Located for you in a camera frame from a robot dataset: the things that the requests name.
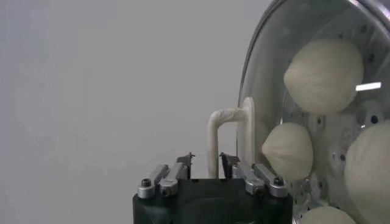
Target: dough ball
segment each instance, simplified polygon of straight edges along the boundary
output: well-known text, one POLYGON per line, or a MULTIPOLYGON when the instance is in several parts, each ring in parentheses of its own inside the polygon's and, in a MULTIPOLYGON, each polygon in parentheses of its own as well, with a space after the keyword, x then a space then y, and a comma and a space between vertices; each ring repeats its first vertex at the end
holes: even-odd
POLYGON ((344 178, 370 224, 390 222, 390 121, 368 128, 349 147, 344 178))
POLYGON ((292 59, 284 81, 304 110, 323 115, 345 109, 363 81, 359 49, 347 40, 314 40, 292 59))
POLYGON ((276 126, 264 142, 262 152, 275 172, 286 180, 303 179, 311 172, 311 139, 300 125, 284 123, 276 126))
POLYGON ((308 211, 302 217, 302 224, 356 224, 356 222, 342 210, 326 206, 308 211))

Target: metal bracket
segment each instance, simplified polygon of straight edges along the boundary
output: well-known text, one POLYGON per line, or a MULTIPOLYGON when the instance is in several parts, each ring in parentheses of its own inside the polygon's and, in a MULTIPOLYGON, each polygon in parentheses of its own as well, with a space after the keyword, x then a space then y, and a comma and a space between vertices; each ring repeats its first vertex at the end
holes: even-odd
POLYGON ((175 163, 173 165, 169 174, 159 183, 162 196, 168 197, 177 194, 179 191, 179 182, 177 180, 187 179, 187 170, 188 168, 184 163, 175 163))
POLYGON ((167 165, 158 165, 149 175, 149 178, 142 179, 138 185, 137 196, 139 198, 152 198, 155 195, 155 187, 160 180, 168 173, 167 165))
POLYGON ((264 189, 264 181, 256 177, 252 169, 245 161, 240 161, 237 166, 233 166, 233 177, 243 178, 245 181, 245 190, 250 194, 255 194, 256 191, 264 189))
POLYGON ((256 164, 253 170, 256 176, 264 180, 272 196, 282 198, 288 195, 286 181, 281 177, 275 176, 266 166, 256 164))

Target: gray background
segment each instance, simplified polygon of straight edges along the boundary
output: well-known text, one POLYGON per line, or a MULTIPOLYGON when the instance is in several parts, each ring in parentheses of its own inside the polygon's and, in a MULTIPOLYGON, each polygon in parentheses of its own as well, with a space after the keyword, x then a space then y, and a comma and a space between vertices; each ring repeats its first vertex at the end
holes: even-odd
POLYGON ((157 163, 193 152, 206 177, 208 116, 236 106, 269 2, 1 1, 0 223, 132 223, 157 163))

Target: screw head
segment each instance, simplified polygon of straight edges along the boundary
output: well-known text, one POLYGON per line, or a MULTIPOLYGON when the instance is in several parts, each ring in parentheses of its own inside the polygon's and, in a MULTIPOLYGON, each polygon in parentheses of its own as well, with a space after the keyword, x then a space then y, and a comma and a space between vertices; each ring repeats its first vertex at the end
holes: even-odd
POLYGON ((276 186, 282 186, 282 185, 284 185, 283 178, 282 178, 282 177, 275 177, 275 178, 274 178, 274 184, 275 184, 276 186))
POLYGON ((152 185, 151 179, 145 178, 141 181, 141 187, 150 187, 152 185))

